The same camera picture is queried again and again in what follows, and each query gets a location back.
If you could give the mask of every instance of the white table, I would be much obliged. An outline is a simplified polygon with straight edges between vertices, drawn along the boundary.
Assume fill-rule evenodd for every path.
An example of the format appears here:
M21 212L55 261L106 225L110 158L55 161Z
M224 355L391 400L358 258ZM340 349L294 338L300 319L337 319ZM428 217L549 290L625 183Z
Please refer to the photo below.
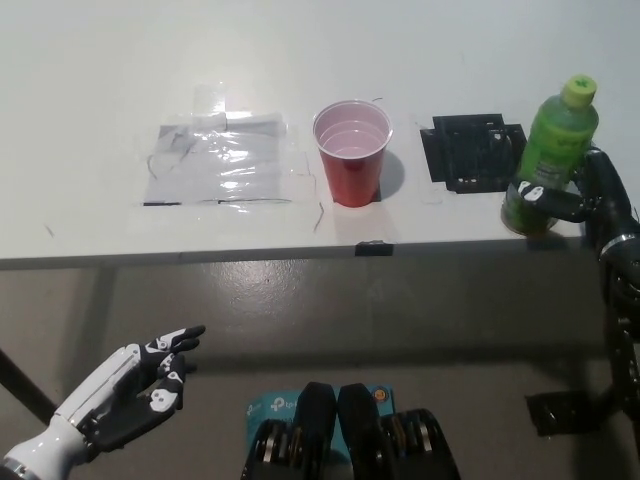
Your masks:
M538 105L579 72L600 86L596 143L640 202L633 0L12 3L0 15L3 268L353 255L375 240L394 254L525 248L500 221L501 194L431 183L418 125L502 113L528 131ZM194 87L215 81L228 109L279 111L298 130L317 202L251 214L140 206L148 172L136 139L190 111ZM354 97L382 98L404 180L389 195L397 178L385 177L388 198L350 210L331 202L310 128L323 106Z

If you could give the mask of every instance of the floor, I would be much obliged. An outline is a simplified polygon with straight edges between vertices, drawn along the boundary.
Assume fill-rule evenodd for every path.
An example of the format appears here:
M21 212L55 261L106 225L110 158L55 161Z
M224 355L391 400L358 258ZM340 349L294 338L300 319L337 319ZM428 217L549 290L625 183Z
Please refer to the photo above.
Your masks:
M73 479L239 478L245 408L310 380L388 383L438 417L465 480L638 478L629 425L538 438L525 395L607 386L588 252L0 273L0 343L57 402L117 347L208 332L185 409ZM0 389L0 450L41 425Z

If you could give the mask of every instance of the red plastic cup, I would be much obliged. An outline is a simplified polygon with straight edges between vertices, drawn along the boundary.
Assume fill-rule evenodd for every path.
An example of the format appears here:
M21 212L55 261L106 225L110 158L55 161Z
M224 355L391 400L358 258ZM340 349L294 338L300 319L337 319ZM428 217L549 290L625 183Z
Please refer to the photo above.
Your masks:
M373 201L392 133L387 114L361 100L334 103L316 115L313 134L334 201L346 207Z

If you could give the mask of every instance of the green bottle cap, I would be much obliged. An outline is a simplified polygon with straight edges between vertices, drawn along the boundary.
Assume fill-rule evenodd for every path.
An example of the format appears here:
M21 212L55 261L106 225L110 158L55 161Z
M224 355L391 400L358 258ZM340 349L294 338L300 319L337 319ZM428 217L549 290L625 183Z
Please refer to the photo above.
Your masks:
M574 75L562 89L562 101L570 107L588 107L593 101L598 85L587 75Z

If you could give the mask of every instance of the green tea bottle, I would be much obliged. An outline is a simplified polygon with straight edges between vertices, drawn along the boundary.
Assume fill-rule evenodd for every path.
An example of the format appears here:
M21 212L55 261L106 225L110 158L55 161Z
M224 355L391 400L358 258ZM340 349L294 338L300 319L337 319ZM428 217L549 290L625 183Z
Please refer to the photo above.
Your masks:
M590 77L576 75L560 95L540 106L518 167L519 180L555 189L568 185L598 126L598 113L591 105L596 88ZM544 233L554 222L524 205L512 185L502 204L502 221L523 235Z

